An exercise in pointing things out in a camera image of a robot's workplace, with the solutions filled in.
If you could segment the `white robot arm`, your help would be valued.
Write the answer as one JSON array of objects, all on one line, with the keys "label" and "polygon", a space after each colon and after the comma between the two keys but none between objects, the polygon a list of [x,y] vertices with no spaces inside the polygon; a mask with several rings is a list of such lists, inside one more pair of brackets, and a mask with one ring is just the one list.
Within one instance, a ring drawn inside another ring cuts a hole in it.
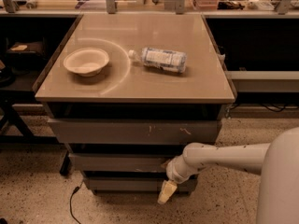
[{"label": "white robot arm", "polygon": [[158,203],[166,203],[179,184],[218,165],[261,177],[256,224],[299,224],[299,128],[270,143],[215,147],[190,143],[166,165]]}]

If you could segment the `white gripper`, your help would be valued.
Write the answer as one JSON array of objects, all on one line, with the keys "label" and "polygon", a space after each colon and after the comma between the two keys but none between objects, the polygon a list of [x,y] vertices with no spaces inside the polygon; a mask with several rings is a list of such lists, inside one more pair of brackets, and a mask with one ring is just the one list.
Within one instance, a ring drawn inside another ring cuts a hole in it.
[{"label": "white gripper", "polygon": [[195,168],[190,166],[182,155],[176,156],[172,160],[166,160],[160,166],[166,169],[169,179],[163,182],[158,196],[158,204],[165,204],[177,190],[177,184],[187,181],[191,175],[195,174]]}]

